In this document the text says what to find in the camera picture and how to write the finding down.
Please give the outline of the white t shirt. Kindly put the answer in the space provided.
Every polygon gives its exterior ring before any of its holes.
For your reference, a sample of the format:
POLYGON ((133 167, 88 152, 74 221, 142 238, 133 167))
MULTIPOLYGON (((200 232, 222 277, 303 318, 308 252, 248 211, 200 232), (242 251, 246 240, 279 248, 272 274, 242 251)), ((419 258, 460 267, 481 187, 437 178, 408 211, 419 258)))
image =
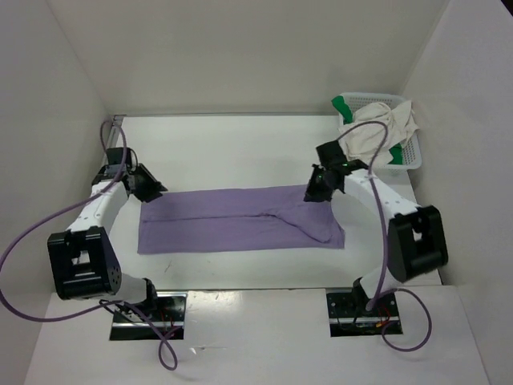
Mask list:
POLYGON ((351 112, 347 105, 341 121, 339 143, 350 160, 361 160, 375 168, 405 165, 403 151, 418 130, 412 103, 397 107, 374 102, 351 112))

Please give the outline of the purple t shirt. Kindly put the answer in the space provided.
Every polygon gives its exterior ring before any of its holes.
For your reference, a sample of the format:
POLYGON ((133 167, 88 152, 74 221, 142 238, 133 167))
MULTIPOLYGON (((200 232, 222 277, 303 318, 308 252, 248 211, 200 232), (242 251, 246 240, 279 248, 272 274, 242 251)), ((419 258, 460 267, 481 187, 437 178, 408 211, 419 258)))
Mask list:
POLYGON ((138 253, 341 249, 344 229, 304 185, 168 192, 141 207, 138 253))

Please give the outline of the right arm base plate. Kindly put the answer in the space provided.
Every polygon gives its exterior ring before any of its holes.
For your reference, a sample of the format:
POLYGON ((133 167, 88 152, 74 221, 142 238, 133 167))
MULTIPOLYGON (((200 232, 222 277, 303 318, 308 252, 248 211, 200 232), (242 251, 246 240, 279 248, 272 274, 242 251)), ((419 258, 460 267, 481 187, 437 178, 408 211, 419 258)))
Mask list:
POLYGON ((379 299, 377 306, 366 313, 357 308, 348 288, 327 290, 325 297, 332 338, 380 335, 383 330, 385 334, 402 334, 398 306, 393 294, 379 299))

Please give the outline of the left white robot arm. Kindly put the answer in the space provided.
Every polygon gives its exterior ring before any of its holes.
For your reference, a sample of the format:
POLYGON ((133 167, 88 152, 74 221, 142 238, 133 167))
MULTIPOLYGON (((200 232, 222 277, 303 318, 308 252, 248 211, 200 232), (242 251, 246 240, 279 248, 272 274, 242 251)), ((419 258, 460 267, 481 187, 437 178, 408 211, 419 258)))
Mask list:
POLYGON ((124 312, 130 303, 140 319, 155 318, 160 311, 155 286, 122 272, 109 234, 129 197, 147 204, 166 191, 131 148, 109 148, 107 163, 91 183, 92 200, 65 231, 47 240, 57 295, 62 300, 120 301, 124 312))

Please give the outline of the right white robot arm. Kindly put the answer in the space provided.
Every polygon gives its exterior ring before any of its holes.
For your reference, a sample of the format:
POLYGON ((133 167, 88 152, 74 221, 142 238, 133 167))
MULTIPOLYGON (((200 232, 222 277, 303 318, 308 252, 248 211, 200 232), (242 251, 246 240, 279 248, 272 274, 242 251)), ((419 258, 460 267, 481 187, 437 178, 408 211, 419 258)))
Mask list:
POLYGON ((398 194, 368 164, 348 160, 336 140, 316 147, 316 152, 320 163, 313 166, 304 201, 330 201, 338 190, 376 214, 382 228, 382 265, 355 280, 351 290, 352 306, 358 314, 372 314, 382 294, 447 264, 438 209, 422 207, 398 194))

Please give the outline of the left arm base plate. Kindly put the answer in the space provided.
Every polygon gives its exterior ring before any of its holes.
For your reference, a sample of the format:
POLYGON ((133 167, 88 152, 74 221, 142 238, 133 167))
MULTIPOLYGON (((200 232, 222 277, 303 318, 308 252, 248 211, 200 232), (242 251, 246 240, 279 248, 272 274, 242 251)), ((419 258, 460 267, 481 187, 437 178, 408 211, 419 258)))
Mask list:
MULTIPOLYGON (((157 294, 157 306, 153 310, 145 310, 146 317, 168 340, 183 340, 187 294, 185 292, 158 292, 157 294)), ((159 339, 150 325, 133 310, 117 306, 111 313, 110 341, 159 339)))

